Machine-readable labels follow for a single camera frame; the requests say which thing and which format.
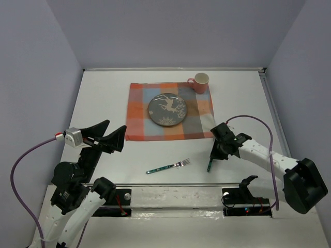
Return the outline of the orange grey checked cloth napkin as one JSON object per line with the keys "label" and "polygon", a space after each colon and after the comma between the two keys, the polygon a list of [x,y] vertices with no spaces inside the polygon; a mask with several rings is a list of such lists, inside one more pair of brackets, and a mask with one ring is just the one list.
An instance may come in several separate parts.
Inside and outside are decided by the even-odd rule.
{"label": "orange grey checked cloth napkin", "polygon": [[[148,105],[153,97],[172,93],[187,104],[187,116],[178,125],[162,127],[149,117]],[[130,84],[126,117],[127,141],[173,141],[212,138],[214,109],[209,88],[196,94],[186,82]]]}

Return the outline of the grey plate with deer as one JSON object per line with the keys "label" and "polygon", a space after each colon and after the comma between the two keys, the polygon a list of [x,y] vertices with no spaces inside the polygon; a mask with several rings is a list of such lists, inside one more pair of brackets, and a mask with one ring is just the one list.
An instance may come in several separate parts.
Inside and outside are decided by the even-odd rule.
{"label": "grey plate with deer", "polygon": [[155,96],[147,108],[151,120],[163,127],[180,124],[187,115],[185,100],[173,93],[163,93]]}

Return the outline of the pink ceramic mug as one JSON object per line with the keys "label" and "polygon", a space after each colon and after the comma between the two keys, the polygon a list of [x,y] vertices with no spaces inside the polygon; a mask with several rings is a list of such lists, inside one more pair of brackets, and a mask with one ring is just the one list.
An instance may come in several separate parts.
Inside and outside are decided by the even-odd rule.
{"label": "pink ceramic mug", "polygon": [[206,73],[197,73],[194,78],[189,78],[187,83],[197,93],[203,94],[209,84],[209,76]]}

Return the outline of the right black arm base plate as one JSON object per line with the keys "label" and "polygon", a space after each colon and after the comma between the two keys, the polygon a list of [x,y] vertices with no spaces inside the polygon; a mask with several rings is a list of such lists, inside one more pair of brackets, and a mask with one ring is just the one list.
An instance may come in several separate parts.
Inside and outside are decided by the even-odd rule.
{"label": "right black arm base plate", "polygon": [[272,216],[268,198],[254,197],[251,193],[245,194],[240,188],[223,189],[221,202],[225,217]]}

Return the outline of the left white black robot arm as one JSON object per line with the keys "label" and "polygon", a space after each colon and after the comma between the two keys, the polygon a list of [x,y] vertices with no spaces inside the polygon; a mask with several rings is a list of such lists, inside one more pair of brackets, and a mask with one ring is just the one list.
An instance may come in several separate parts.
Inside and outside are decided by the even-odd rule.
{"label": "left white black robot arm", "polygon": [[69,128],[55,135],[56,140],[80,148],[81,152],[76,162],[56,165],[51,180],[56,188],[49,211],[31,247],[70,247],[96,210],[113,201],[116,186],[107,178],[98,178],[91,188],[86,186],[101,155],[121,152],[124,147],[126,125],[105,135],[109,124],[106,119],[88,128]]}

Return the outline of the fork with green handle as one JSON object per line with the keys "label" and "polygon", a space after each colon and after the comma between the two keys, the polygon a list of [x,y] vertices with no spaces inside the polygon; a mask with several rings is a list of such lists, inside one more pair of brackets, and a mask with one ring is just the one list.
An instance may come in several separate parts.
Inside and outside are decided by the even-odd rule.
{"label": "fork with green handle", "polygon": [[185,159],[185,160],[179,161],[175,164],[170,164],[170,165],[166,165],[166,166],[162,166],[162,167],[159,167],[159,168],[148,170],[148,171],[146,171],[146,174],[149,175],[149,174],[157,173],[157,172],[167,170],[167,169],[171,169],[171,168],[183,167],[183,166],[186,166],[186,165],[189,165],[189,164],[190,164],[190,159]]}

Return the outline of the spoon with green handle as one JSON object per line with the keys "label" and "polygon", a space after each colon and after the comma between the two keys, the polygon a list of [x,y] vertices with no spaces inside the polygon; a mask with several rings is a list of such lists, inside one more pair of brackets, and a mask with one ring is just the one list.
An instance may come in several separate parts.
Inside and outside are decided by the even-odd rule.
{"label": "spoon with green handle", "polygon": [[210,158],[209,163],[208,163],[208,166],[207,166],[207,170],[206,170],[208,173],[209,173],[210,170],[211,170],[212,163],[213,163],[213,159]]}

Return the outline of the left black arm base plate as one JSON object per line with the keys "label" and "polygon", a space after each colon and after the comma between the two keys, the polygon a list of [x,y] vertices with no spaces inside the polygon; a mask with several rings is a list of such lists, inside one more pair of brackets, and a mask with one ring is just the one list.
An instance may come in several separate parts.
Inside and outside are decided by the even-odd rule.
{"label": "left black arm base plate", "polygon": [[93,214],[93,217],[112,217],[123,218],[130,217],[132,190],[129,188],[119,188],[115,196],[99,207]]}

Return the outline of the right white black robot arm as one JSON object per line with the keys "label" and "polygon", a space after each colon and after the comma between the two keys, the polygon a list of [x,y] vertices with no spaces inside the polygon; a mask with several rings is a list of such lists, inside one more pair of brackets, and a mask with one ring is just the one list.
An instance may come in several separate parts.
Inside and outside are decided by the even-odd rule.
{"label": "right white black robot arm", "polygon": [[306,214],[328,194],[312,160],[296,160],[273,152],[247,134],[235,135],[224,122],[210,131],[215,138],[211,160],[227,160],[229,156],[236,156],[270,172],[282,181],[285,201],[296,212]]}

